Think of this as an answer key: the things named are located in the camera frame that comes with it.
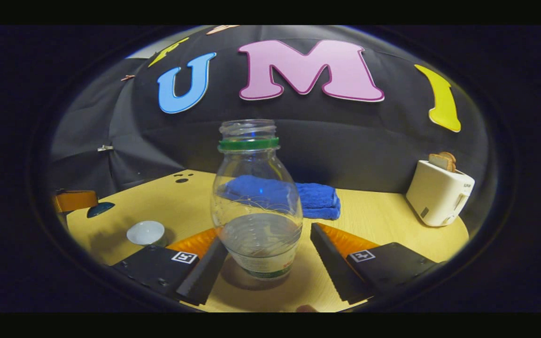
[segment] toaster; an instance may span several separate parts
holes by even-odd
[[[475,180],[459,170],[447,171],[420,160],[406,199],[423,223],[442,227],[454,222],[474,185]]]

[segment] pink letter m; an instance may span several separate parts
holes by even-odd
[[[281,41],[250,43],[239,48],[247,53],[247,86],[239,92],[244,100],[276,98],[283,87],[274,83],[272,68],[298,92],[308,94],[320,73],[329,67],[329,82],[323,92],[335,98],[377,102],[384,93],[374,83],[362,51],[364,48],[344,41],[322,40],[303,55]]]

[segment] white cup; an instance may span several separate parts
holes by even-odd
[[[164,225],[156,221],[142,221],[133,225],[126,232],[126,237],[138,246],[168,245]]]

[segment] table surface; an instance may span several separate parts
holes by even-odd
[[[187,169],[110,195],[100,202],[116,205],[103,214],[87,218],[87,209],[69,213],[69,232],[94,259],[107,265],[142,248],[126,237],[127,230],[140,221],[164,224],[169,241],[177,242],[213,227],[210,195],[214,178],[215,174]],[[310,240],[314,222],[380,245],[399,242],[437,262],[450,259],[469,239],[460,217],[445,227],[423,225],[402,194],[337,189],[337,195],[341,199],[339,219],[303,219],[294,267],[281,284],[264,289],[247,280],[228,255],[206,304],[193,307],[206,312],[294,312],[309,304],[320,312],[336,312],[355,306],[340,300]]]

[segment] blue letter u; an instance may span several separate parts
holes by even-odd
[[[168,114],[176,114],[185,111],[198,103],[208,89],[208,66],[216,53],[208,53],[189,61],[191,67],[191,88],[187,94],[178,98],[174,94],[174,77],[181,67],[173,68],[160,75],[158,83],[158,102],[160,109]]]

